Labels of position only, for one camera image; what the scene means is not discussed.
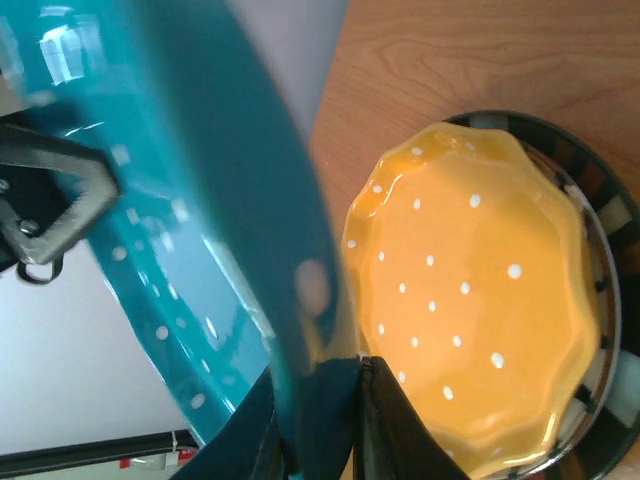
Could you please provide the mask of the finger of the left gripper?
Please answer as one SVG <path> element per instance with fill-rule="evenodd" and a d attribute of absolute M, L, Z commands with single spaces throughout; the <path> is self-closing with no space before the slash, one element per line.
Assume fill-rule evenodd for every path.
<path fill-rule="evenodd" d="M 119 194 L 102 151 L 1 126 L 1 239 L 16 260 L 47 264 L 60 258 Z"/>

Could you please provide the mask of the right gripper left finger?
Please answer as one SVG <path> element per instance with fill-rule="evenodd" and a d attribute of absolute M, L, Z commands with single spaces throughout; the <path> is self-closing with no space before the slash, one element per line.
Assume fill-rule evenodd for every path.
<path fill-rule="evenodd" d="M 222 431 L 175 479 L 338 479 L 355 436 L 360 361 L 334 359 L 301 379 L 292 436 L 265 369 Z"/>

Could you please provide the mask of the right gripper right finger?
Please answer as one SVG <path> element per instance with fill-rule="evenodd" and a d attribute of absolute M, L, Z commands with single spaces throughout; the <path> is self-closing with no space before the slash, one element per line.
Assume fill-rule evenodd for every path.
<path fill-rule="evenodd" d="M 362 361 L 354 443 L 356 479 L 465 479 L 432 438 L 381 357 Z"/>

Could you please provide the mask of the yellow plate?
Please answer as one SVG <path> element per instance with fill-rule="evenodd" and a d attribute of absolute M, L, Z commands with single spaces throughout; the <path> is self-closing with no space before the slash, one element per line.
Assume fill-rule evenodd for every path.
<path fill-rule="evenodd" d="M 342 251 L 368 351 L 469 477 L 550 452 L 596 300 L 581 214 L 511 134 L 436 123 L 385 153 Z"/>

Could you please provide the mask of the teal polka dot plate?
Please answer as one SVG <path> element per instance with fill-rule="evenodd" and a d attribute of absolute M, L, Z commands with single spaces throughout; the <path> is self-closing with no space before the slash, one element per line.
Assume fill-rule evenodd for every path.
<path fill-rule="evenodd" d="M 25 105 L 1 126 L 106 155 L 120 194 L 72 247 L 89 243 L 201 449 L 265 369 L 290 438 L 301 379 L 359 360 L 308 148 L 347 7 L 1 5 L 1 71 Z M 69 250 L 26 264 L 1 239 L 1 264 L 58 276 Z"/>

